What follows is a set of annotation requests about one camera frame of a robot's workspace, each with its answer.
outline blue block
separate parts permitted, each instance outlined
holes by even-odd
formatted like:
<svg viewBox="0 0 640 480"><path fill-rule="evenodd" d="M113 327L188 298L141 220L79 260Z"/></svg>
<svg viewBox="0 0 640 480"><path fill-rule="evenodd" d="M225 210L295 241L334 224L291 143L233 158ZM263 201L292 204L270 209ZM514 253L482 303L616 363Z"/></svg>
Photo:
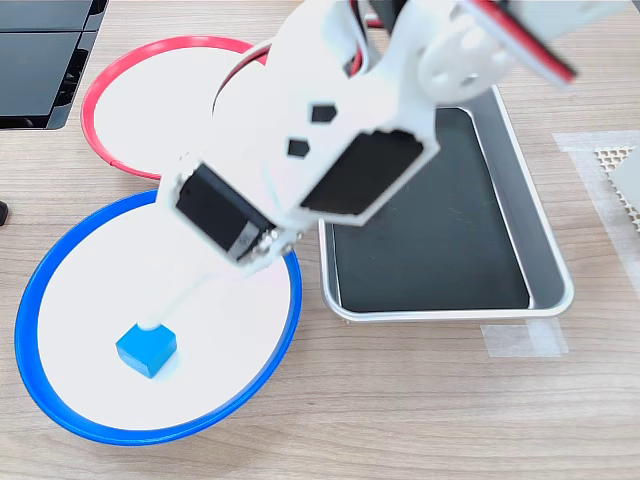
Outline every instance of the blue block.
<svg viewBox="0 0 640 480"><path fill-rule="evenodd" d="M164 325L153 330L134 325L116 342L122 361L149 378L158 373L177 346L176 334Z"/></svg>

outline blue-rimmed plate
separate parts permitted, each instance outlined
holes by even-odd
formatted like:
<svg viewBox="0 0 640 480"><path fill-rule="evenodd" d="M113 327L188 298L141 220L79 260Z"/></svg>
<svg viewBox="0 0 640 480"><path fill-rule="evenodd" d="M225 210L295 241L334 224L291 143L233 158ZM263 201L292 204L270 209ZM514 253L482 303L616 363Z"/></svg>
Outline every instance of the blue-rimmed plate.
<svg viewBox="0 0 640 480"><path fill-rule="evenodd" d="M300 316L293 253L249 279L200 281L173 301L216 258L177 235L155 197L125 198L69 231L18 311L16 358L29 393L58 424L103 443L167 442L231 414L276 369ZM178 351L150 380L119 359L115 342L158 309Z"/></svg>

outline wooden table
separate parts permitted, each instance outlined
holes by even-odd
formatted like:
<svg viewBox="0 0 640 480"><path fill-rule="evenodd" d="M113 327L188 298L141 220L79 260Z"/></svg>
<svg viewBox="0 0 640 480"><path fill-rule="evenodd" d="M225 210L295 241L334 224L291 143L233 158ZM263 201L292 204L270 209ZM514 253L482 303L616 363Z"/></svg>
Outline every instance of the wooden table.
<svg viewBox="0 0 640 480"><path fill-rule="evenodd" d="M143 43L178 34L256 42L294 2L112 2L68 125L0 132L0 478L638 479L640 303L569 157L552 134L640 129L640 17L563 39L572 95L521 69L501 85L575 279L561 318L570 354L489 358L477 324L346 325L320 296L317 242L298 248L304 311L269 383L199 435L144 449L92 443L34 404L13 328L38 262L96 209L154 187L107 166L79 123L87 86Z"/></svg>

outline cable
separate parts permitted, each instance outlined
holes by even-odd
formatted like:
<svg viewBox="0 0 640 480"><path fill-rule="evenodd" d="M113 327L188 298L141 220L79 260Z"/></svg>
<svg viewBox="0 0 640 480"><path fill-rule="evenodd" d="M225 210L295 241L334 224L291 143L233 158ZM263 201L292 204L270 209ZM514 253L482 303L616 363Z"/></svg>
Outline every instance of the cable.
<svg viewBox="0 0 640 480"><path fill-rule="evenodd" d="M268 40L265 40L264 42L258 43L254 47L244 52L244 54L242 54L242 58L240 58L240 61L236 63L236 65L231 69L231 71L227 74L227 76L224 78L224 80L218 87L216 96L213 98L213 105L211 106L212 114L216 108L216 102L218 101L218 97L220 96L220 92L222 92L222 89L229 83L229 81L235 75L237 75L240 72L240 70L242 70L244 67L249 65L251 62L262 59L261 61L262 63L264 63L266 59L263 59L263 57L266 57L269 54L269 50L271 50L272 43L273 43L273 39L270 38Z"/></svg>
<svg viewBox="0 0 640 480"><path fill-rule="evenodd" d="M364 16L364 20L369 28L384 28L382 20L374 12L369 12Z"/></svg>
<svg viewBox="0 0 640 480"><path fill-rule="evenodd" d="M353 15L353 19L355 19L355 22L356 22L356 25L357 25L356 26L356 37L358 39L358 52L356 53L356 56L353 59L353 64L352 64L351 71L350 71L351 76L354 76L360 71L362 71L362 72L367 71L367 69L369 68L369 53L368 53L368 49L367 49L367 41L366 41L366 36L365 36L365 27L362 24L362 19L360 17L360 10L358 8L357 0L350 0L350 6L351 6L351 9L352 9L353 14L354 14ZM382 22L380 21L380 19L378 18L378 16L375 13L367 13L365 15L365 22L366 22L366 26L369 27L369 28L383 28L384 27ZM224 78L224 80L220 84L220 87L218 87L218 91L216 92L216 95L215 95L215 97L213 99L213 105L211 107L211 113L212 114L213 114L213 111L216 108L216 103L218 101L218 97L220 96L220 93L222 92L222 89L244 67L246 67L247 65L249 65L251 62L253 62L255 60L260 60L263 57L266 57L269 54L269 50L271 50L271 44L272 43L273 43L273 39L270 38L268 40L265 40L264 42L261 42L261 43L255 45L253 48L247 50L243 54L243 56L240 59L240 61L231 69L231 71L227 74L227 76Z"/></svg>
<svg viewBox="0 0 640 480"><path fill-rule="evenodd" d="M349 21L351 22L354 35L356 36L356 41L358 42L358 52L354 57L353 65L350 72L351 76L354 76L363 74L369 69L369 48L367 46L365 26L363 25L362 18L360 17L358 0L349 0L349 5L351 6L351 10L353 12L353 15L349 16Z"/></svg>

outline tape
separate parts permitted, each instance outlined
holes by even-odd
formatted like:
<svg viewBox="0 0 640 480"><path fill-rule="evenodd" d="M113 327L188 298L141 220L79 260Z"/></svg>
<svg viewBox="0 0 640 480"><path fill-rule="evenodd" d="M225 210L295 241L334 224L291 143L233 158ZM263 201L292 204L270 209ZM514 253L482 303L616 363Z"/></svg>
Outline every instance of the tape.
<svg viewBox="0 0 640 480"><path fill-rule="evenodd" d="M530 319L525 325L482 325L490 357L561 357L569 353L557 318Z"/></svg>
<svg viewBox="0 0 640 480"><path fill-rule="evenodd" d="M630 221L633 219L620 202L595 153L614 145L629 148L640 145L640 131L563 133L553 137L560 150L571 157L636 295L640 298L640 238L636 226Z"/></svg>

